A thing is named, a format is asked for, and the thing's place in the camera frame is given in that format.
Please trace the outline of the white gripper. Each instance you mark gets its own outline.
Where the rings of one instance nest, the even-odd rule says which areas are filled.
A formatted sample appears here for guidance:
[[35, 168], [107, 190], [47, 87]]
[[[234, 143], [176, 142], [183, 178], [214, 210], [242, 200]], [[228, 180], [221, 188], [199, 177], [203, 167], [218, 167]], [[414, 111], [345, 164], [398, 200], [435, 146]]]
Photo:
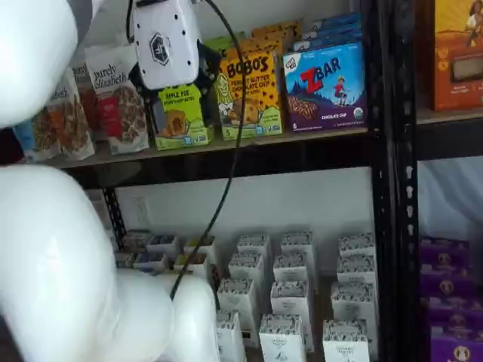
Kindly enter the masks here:
[[216, 82], [221, 54], [200, 41], [190, 0], [134, 3], [138, 63], [129, 79], [143, 99], [151, 134], [158, 133], [160, 99], [155, 90], [193, 83], [206, 96]]

